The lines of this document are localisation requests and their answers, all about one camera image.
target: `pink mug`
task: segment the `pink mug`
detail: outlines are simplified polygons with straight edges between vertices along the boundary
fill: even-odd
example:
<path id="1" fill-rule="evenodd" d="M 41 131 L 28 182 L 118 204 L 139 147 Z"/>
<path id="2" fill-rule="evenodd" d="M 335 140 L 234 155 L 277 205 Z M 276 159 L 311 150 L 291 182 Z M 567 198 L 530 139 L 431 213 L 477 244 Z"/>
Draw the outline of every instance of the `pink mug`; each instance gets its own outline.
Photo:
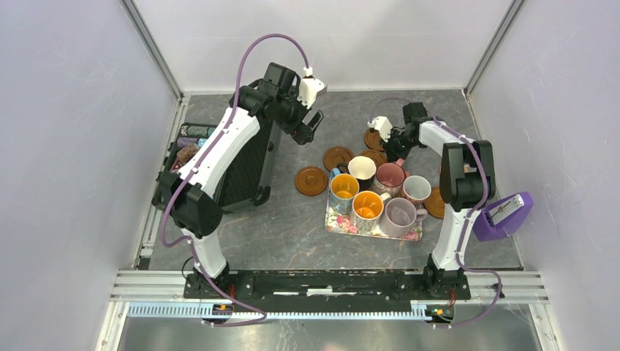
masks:
<path id="1" fill-rule="evenodd" d="M 396 162 L 384 163 L 377 168 L 371 190 L 377 194 L 387 192 L 391 197 L 396 197 L 405 182 L 405 171 L 403 170 L 404 159 Z"/>

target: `mug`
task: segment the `mug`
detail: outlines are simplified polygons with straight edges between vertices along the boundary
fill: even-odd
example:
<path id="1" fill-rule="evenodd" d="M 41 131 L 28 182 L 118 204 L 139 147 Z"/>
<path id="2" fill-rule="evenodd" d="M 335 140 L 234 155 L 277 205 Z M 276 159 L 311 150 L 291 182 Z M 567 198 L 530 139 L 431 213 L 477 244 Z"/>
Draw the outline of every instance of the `mug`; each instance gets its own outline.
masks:
<path id="1" fill-rule="evenodd" d="M 397 197 L 385 205 L 379 228 L 387 236 L 401 238 L 413 228 L 415 222 L 423 221 L 427 216 L 425 209 L 417 209 L 409 201 Z"/>
<path id="2" fill-rule="evenodd" d="M 383 202 L 390 198 L 387 192 L 378 195 L 368 190 L 355 195 L 351 217 L 358 233 L 368 234 L 374 229 L 383 214 Z"/>
<path id="3" fill-rule="evenodd" d="M 331 173 L 340 174 L 340 167 L 345 168 L 347 172 L 354 176 L 360 184 L 360 191 L 368 190 L 372 186 L 374 174 L 377 172 L 377 166 L 374 161 L 366 156 L 353 157 L 348 164 L 338 163 L 338 166 L 331 170 Z"/>
<path id="4" fill-rule="evenodd" d="M 411 175 L 403 183 L 402 196 L 414 205 L 420 205 L 431 196 L 431 183 L 419 175 Z"/>
<path id="5" fill-rule="evenodd" d="M 330 176 L 329 206 L 337 213 L 348 216 L 353 207 L 353 197 L 360 191 L 360 184 L 350 174 Z"/>
<path id="6" fill-rule="evenodd" d="M 396 162 L 380 165 L 371 190 L 377 194 L 387 192 L 391 197 L 396 197 L 401 192 L 406 178 L 402 167 L 404 162 L 404 159 L 398 159 Z"/>

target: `purple controller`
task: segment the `purple controller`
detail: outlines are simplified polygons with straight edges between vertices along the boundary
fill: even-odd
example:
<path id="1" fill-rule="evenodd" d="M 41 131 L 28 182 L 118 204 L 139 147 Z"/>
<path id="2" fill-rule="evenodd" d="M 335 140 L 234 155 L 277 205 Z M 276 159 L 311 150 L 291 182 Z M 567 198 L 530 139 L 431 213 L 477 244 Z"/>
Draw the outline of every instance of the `purple controller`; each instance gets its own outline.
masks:
<path id="1" fill-rule="evenodd" d="M 500 205 L 506 205 L 508 200 L 513 199 L 516 195 L 521 196 L 523 206 L 517 209 L 513 207 L 514 211 L 499 221 L 496 220 L 498 216 L 494 217 L 495 221 L 491 220 L 491 215 L 497 212 L 496 208 Z M 474 234 L 480 241 L 499 240 L 512 236 L 523 224 L 532 206 L 534 206 L 534 201 L 528 192 L 519 192 L 492 203 L 483 208 L 476 218 L 473 227 Z"/>

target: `white cable tray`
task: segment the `white cable tray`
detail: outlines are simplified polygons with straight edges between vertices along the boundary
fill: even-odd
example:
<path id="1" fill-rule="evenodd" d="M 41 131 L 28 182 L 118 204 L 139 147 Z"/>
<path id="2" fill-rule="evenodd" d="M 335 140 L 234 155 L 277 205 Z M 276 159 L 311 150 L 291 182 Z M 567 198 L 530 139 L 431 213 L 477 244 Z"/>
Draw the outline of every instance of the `white cable tray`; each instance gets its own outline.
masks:
<path id="1" fill-rule="evenodd" d="M 276 312 L 267 313 L 268 320 L 431 320 L 426 305 L 412 303 L 410 312 Z M 128 317 L 227 319 L 214 314 L 213 303 L 201 302 L 131 302 Z M 255 312 L 233 312 L 231 319 L 254 319 Z"/>

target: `gray marble floor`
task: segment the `gray marble floor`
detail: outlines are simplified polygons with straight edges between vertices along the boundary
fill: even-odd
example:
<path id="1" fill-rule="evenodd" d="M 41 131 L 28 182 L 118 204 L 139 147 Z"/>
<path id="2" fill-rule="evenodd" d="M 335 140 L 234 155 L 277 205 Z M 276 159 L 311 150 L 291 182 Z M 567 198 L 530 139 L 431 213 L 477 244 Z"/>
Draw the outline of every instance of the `gray marble floor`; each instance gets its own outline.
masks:
<path id="1" fill-rule="evenodd" d="M 485 306 L 456 305 L 456 320 Z M 123 351 L 229 350 L 542 350 L 527 305 L 497 305 L 476 323 L 431 330 L 417 320 L 269 320 L 243 328 L 205 328 L 196 319 L 129 317 Z"/>
<path id="2" fill-rule="evenodd" d="M 298 146 L 283 135 L 276 156 L 271 198 L 258 208 L 247 208 L 226 216 L 219 240 L 231 269 L 283 268 L 422 268 L 439 237 L 441 221 L 423 222 L 420 241 L 399 241 L 329 233 L 325 229 L 327 192 L 305 197 L 295 189 L 294 178 L 303 167 L 322 168 L 322 155 L 332 146 L 346 146 L 355 154 L 367 149 L 363 143 L 366 122 L 374 104 L 384 97 L 422 101 L 455 130 L 476 136 L 476 129 L 460 91 L 356 91 L 329 92 L 315 108 L 325 113 L 314 142 Z M 217 123 L 229 95 L 195 96 L 189 100 L 187 122 Z M 377 113 L 402 125 L 402 103 L 388 101 Z M 430 149 L 413 149 L 405 168 L 413 175 L 439 183 L 440 158 Z M 166 233 L 180 235 L 172 221 Z M 151 259 L 151 270 L 176 270 L 190 256 L 186 244 L 164 248 L 159 240 Z M 518 267 L 517 251 L 510 239 L 480 243 L 474 235 L 467 246 L 466 264 L 471 267 Z"/>

